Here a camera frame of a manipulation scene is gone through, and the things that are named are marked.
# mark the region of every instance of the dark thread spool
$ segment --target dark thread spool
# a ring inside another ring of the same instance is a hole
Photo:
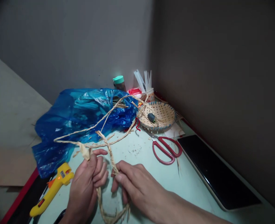
[[[155,123],[155,115],[152,113],[148,113],[148,119],[150,122]]]

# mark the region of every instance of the smartphone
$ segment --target smartphone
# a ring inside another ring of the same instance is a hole
[[[179,138],[178,142],[224,211],[232,211],[261,203],[197,135]]]

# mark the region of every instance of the glue gun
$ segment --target glue gun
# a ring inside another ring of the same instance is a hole
[[[37,215],[41,215],[46,210],[61,186],[68,185],[70,183],[70,180],[73,178],[74,173],[71,172],[70,166],[68,165],[68,163],[63,163],[57,169],[57,177],[54,180],[48,182],[49,191],[39,201],[39,203],[32,208],[32,210],[30,211],[30,216],[35,217]]]

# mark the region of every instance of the scissor blade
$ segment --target scissor blade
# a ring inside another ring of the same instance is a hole
[[[151,137],[153,138],[153,134],[151,132],[149,132],[145,127],[141,126],[143,128],[143,130]]]

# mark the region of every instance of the left hand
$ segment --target left hand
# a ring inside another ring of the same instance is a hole
[[[63,223],[85,223],[97,201],[97,187],[105,184],[108,177],[107,163],[103,157],[107,155],[104,149],[96,149],[90,161],[84,160],[77,168],[70,188],[66,213],[61,220]]]

